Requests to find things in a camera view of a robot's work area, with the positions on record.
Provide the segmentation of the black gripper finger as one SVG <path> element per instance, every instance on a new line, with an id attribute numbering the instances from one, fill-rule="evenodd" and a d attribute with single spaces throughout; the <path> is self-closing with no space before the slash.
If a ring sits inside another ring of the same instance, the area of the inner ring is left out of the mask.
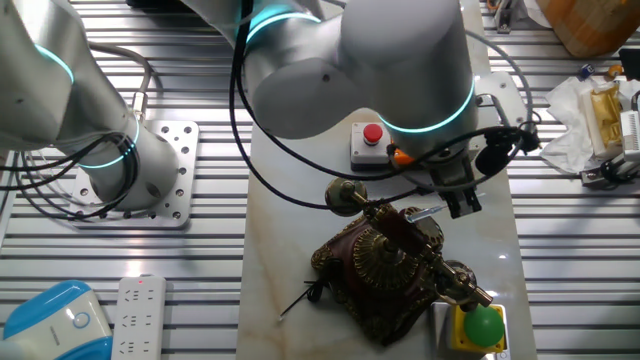
<path id="1" fill-rule="evenodd" d="M 447 193 L 446 203 L 452 219 L 457 219 L 468 214 L 468 204 L 463 193 Z"/>
<path id="2" fill-rule="evenodd" d="M 482 210 L 482 205 L 475 188 L 467 188 L 462 192 L 465 201 L 464 214 L 472 214 Z"/>

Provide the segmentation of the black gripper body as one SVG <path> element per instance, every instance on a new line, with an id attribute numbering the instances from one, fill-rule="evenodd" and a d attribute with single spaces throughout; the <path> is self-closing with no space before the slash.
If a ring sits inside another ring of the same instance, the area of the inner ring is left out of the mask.
<path id="1" fill-rule="evenodd" d="M 433 188 L 438 193 L 463 192 L 475 187 L 475 176 L 468 155 L 434 163 L 430 166 L 429 174 Z"/>

